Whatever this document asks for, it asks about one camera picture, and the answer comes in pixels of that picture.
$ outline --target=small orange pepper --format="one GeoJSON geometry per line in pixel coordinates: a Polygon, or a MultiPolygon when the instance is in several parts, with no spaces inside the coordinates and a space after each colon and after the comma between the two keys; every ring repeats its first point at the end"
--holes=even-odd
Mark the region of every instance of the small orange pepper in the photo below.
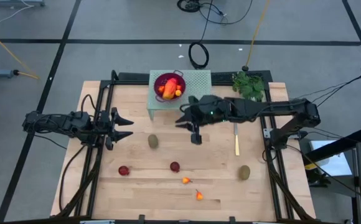
{"type": "Polygon", "coordinates": [[[176,91],[175,91],[175,95],[176,95],[176,96],[181,96],[181,94],[182,94],[182,91],[180,91],[180,90],[176,90],[176,91]]]}
{"type": "Polygon", "coordinates": [[[160,87],[158,88],[158,92],[159,92],[159,93],[163,93],[163,92],[164,92],[164,89],[165,89],[165,86],[160,86],[160,87]]]}
{"type": "Polygon", "coordinates": [[[203,200],[203,194],[201,192],[199,192],[198,190],[196,190],[196,191],[197,191],[197,194],[196,194],[195,198],[197,200],[203,200]]]}
{"type": "Polygon", "coordinates": [[[187,178],[187,177],[184,177],[183,179],[182,179],[182,183],[184,183],[184,184],[188,184],[189,182],[193,182],[193,181],[191,181],[189,178],[187,178]]]}

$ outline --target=gray floor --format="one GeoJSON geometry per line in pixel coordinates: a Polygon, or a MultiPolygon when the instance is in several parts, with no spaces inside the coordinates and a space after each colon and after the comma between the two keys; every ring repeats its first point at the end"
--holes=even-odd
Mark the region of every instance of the gray floor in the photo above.
{"type": "MultiPolygon", "coordinates": [[[[0,38],[61,39],[75,0],[46,0],[47,6],[20,12],[0,24],[0,38]]],[[[229,21],[243,15],[248,1],[216,0],[229,21]]],[[[349,1],[361,26],[361,0],[349,1]]],[[[265,4],[254,0],[242,22],[232,26],[209,24],[205,39],[251,40],[265,4]]],[[[0,7],[0,19],[15,9],[0,7]]],[[[82,0],[71,39],[199,39],[205,25],[199,13],[176,8],[176,0],[82,0]]],[[[359,41],[341,0],[271,1],[258,40],[359,41]]],[[[0,79],[0,205],[21,152],[25,133],[21,124],[36,109],[58,44],[7,44],[41,80],[0,79]]],[[[183,44],[67,44],[44,113],[74,110],[85,80],[106,79],[110,71],[148,72],[153,69],[192,69],[183,44]]],[[[206,45],[207,69],[239,70],[248,45],[206,45]]],[[[204,55],[194,50],[196,61],[204,55]]],[[[20,68],[0,46],[0,68],[20,68]]],[[[360,75],[361,46],[256,45],[251,70],[271,70],[274,81],[286,82],[290,97],[346,82],[360,75]]],[[[361,83],[354,82],[320,107],[319,128],[347,135],[361,129],[361,83]]],[[[66,145],[68,139],[51,135],[66,145]]],[[[312,135],[313,139],[324,139],[312,135]]],[[[6,221],[49,216],[65,152],[35,139],[14,194],[6,221]]],[[[352,217],[350,199],[312,189],[318,218],[342,222],[352,217]]]]}

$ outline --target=wooden table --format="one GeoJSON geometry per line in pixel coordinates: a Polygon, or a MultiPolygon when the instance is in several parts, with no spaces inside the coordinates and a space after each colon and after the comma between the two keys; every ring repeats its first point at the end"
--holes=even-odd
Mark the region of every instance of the wooden table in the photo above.
{"type": "MultiPolygon", "coordinates": [[[[86,94],[91,94],[96,101],[99,83],[84,82],[78,110],[86,94]]],[[[288,100],[284,83],[270,83],[270,92],[273,101],[288,100]]],[[[134,134],[115,144],[113,151],[104,150],[92,218],[135,220],[144,214],[147,220],[227,221],[230,216],[236,221],[276,220],[268,168],[261,158],[264,146],[259,119],[238,125],[240,156],[236,156],[232,123],[201,128],[203,144],[196,146],[190,142],[190,132],[175,128],[174,121],[181,116],[180,111],[157,111],[154,121],[150,121],[147,93],[148,87],[141,85],[116,85],[114,88],[111,106],[117,107],[123,118],[134,121],[133,125],[117,130],[134,134]],[[150,134],[159,138],[158,149],[149,148],[150,134]],[[169,169],[173,161],[180,164],[179,173],[169,169]],[[251,169],[246,181],[237,179],[237,170],[242,165],[251,169]],[[120,176],[119,166],[131,167],[130,175],[120,176]],[[182,184],[183,177],[189,177],[193,183],[182,184]],[[202,192],[203,200],[195,199],[196,189],[202,192]]],[[[230,86],[213,86],[212,93],[222,97],[237,96],[230,86]]],[[[88,101],[85,111],[93,114],[88,101]]],[[[277,117],[278,127],[290,118],[277,117]]],[[[295,140],[289,140],[288,144],[299,147],[295,140]]],[[[80,147],[79,140],[70,140],[63,167],[80,147]]],[[[80,185],[86,151],[84,149],[68,168],[63,205],[80,185]]],[[[284,149],[283,158],[291,193],[307,213],[315,217],[300,153],[284,149]]],[[[278,192],[282,214],[286,217],[283,194],[279,188],[278,192]]],[[[82,214],[86,213],[88,196],[87,192],[82,214]]],[[[52,214],[59,212],[58,198],[59,185],[52,214]]]]}

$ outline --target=floor tile line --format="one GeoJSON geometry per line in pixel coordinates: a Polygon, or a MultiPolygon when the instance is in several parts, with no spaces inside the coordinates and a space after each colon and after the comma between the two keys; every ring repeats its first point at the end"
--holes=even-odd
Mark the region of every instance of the floor tile line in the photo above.
{"type": "Polygon", "coordinates": [[[358,22],[356,20],[356,17],[354,15],[354,13],[352,12],[352,9],[351,9],[351,7],[350,7],[350,5],[348,3],[348,0],[342,0],[342,4],[344,5],[345,10],[347,11],[349,19],[350,19],[350,21],[351,21],[351,23],[352,23],[352,25],[353,25],[353,27],[354,27],[354,29],[356,31],[356,34],[359,37],[359,40],[361,42],[361,29],[360,29],[360,26],[359,26],[359,24],[358,24],[358,22]]]}
{"type": "MultiPolygon", "coordinates": [[[[8,44],[60,44],[61,39],[1,39],[8,44]]],[[[66,44],[190,44],[192,39],[141,39],[141,40],[111,40],[111,39],[68,39],[66,44]]],[[[249,45],[251,40],[203,40],[204,44],[249,45]]],[[[256,40],[255,45],[290,45],[290,46],[359,46],[360,41],[336,40],[256,40]]]]}
{"type": "MultiPolygon", "coordinates": [[[[67,22],[67,26],[65,29],[65,32],[63,34],[62,40],[59,45],[59,49],[56,53],[54,62],[52,64],[52,68],[50,69],[48,79],[45,83],[44,90],[42,92],[41,98],[39,100],[39,104],[37,107],[37,111],[42,112],[44,109],[44,106],[46,104],[46,100],[50,91],[50,87],[52,86],[54,76],[57,71],[57,67],[59,66],[60,60],[63,55],[64,47],[66,45],[66,41],[70,35],[71,28],[73,26],[75,16],[77,15],[78,8],[80,7],[81,0],[76,0],[72,9],[72,13],[70,15],[70,18],[67,22]]],[[[24,145],[22,148],[22,151],[20,153],[19,159],[17,160],[13,175],[11,177],[11,180],[9,182],[9,185],[6,189],[5,196],[2,200],[2,204],[0,206],[0,223],[4,222],[7,211],[9,210],[9,206],[11,204],[14,192],[16,191],[17,184],[19,183],[19,179],[22,173],[22,170],[24,168],[24,164],[26,163],[26,159],[28,156],[28,153],[30,151],[31,143],[33,140],[33,135],[28,134],[26,137],[26,140],[24,141],[24,145]]]]}

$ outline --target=coiled black cable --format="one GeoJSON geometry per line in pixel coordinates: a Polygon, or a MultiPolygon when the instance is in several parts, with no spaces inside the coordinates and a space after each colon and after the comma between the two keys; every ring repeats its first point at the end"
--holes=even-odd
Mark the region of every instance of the coiled black cable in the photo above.
{"type": "MultiPolygon", "coordinates": [[[[207,16],[207,18],[210,17],[212,1],[213,1],[213,0],[211,0],[210,9],[209,9],[209,11],[208,11],[208,16],[207,16]]],[[[210,54],[208,53],[207,48],[201,43],[201,41],[203,41],[203,38],[204,38],[204,35],[205,35],[205,31],[207,30],[208,21],[209,21],[208,19],[205,21],[205,27],[204,27],[203,35],[201,36],[200,41],[198,41],[198,42],[193,42],[193,43],[191,43],[190,46],[189,46],[189,60],[190,60],[190,62],[191,62],[191,64],[192,64],[192,66],[193,66],[195,69],[204,69],[204,68],[208,65],[208,61],[210,60],[210,54]],[[203,51],[204,51],[204,54],[205,54],[205,62],[204,62],[204,64],[202,64],[202,65],[199,65],[198,63],[196,63],[196,62],[193,60],[193,58],[192,58],[192,48],[193,48],[194,45],[200,46],[200,47],[203,49],[203,51]]]]}

